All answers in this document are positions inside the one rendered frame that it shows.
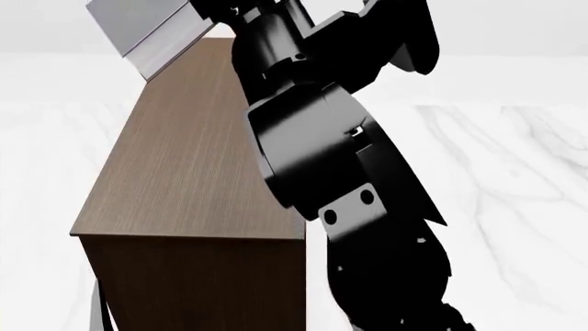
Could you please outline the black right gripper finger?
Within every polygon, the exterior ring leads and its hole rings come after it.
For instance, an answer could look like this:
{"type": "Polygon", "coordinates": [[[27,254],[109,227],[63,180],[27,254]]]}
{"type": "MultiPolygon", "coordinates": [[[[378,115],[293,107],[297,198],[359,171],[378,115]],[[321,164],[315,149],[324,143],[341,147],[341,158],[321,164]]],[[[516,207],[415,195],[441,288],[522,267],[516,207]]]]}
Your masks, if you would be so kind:
{"type": "Polygon", "coordinates": [[[232,24],[235,20],[235,0],[188,0],[198,15],[213,24],[232,24]]]}

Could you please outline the brown wooden cabinet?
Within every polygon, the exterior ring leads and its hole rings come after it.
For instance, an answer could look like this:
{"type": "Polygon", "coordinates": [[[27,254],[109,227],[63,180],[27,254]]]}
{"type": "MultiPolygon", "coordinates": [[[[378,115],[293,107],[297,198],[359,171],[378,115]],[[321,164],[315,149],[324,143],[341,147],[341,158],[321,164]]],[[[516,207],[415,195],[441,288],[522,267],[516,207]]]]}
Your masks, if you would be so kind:
{"type": "Polygon", "coordinates": [[[147,83],[73,225],[105,331],[306,331],[305,222],[260,174],[231,48],[147,83]]]}

